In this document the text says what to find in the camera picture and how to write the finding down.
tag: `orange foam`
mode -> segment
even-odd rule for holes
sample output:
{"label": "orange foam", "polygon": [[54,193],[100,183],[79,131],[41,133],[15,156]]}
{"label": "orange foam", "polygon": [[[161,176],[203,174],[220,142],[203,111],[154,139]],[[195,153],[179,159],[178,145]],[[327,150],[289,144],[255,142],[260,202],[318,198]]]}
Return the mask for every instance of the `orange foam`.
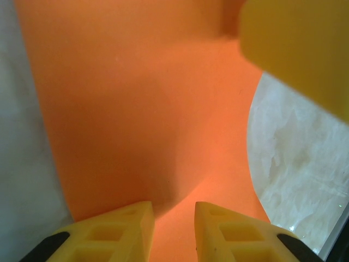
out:
{"label": "orange foam", "polygon": [[268,220],[246,152],[261,71],[204,2],[16,1],[73,217],[151,200],[151,261],[196,259],[196,201]]}

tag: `yellow plastic part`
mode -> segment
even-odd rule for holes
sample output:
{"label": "yellow plastic part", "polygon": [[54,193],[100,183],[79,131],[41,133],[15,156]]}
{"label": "yellow plastic part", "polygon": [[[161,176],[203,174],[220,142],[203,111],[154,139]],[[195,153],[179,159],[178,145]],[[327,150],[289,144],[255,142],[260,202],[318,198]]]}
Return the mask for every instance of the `yellow plastic part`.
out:
{"label": "yellow plastic part", "polygon": [[70,237],[48,262],[148,261],[154,224],[149,201],[72,224],[56,232]]}
{"label": "yellow plastic part", "polygon": [[198,202],[195,236],[199,262],[296,262],[277,238],[291,232],[222,207]]}
{"label": "yellow plastic part", "polygon": [[349,1],[248,0],[243,54],[349,122]]}

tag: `black rubber pad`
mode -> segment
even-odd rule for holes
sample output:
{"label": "black rubber pad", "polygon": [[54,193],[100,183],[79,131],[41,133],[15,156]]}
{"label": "black rubber pad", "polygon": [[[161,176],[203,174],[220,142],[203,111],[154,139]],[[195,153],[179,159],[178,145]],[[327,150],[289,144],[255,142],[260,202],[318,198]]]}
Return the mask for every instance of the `black rubber pad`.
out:
{"label": "black rubber pad", "polygon": [[68,232],[60,232],[42,240],[20,262],[46,262],[50,256],[68,239]]}
{"label": "black rubber pad", "polygon": [[300,262],[323,262],[301,240],[285,234],[279,234],[278,238]]}

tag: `marble surface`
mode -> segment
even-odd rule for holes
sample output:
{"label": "marble surface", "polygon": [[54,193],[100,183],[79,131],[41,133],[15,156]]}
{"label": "marble surface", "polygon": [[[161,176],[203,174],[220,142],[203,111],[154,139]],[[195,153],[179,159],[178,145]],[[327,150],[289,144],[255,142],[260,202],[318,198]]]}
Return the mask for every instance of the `marble surface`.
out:
{"label": "marble surface", "polygon": [[248,155],[270,221],[318,253],[349,200],[349,126],[264,74],[249,116]]}
{"label": "marble surface", "polygon": [[[349,128],[265,74],[248,151],[272,223],[319,250],[349,200]],[[0,261],[71,223],[10,0],[0,0]]]}

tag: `orange object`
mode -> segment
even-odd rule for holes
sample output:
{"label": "orange object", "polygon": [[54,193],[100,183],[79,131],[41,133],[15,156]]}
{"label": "orange object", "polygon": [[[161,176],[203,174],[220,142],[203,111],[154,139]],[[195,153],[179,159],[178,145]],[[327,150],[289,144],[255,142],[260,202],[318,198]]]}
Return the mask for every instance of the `orange object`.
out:
{"label": "orange object", "polygon": [[16,1],[73,217],[152,201],[151,261],[196,259],[196,201],[267,220],[246,153],[261,71],[219,39],[224,3]]}

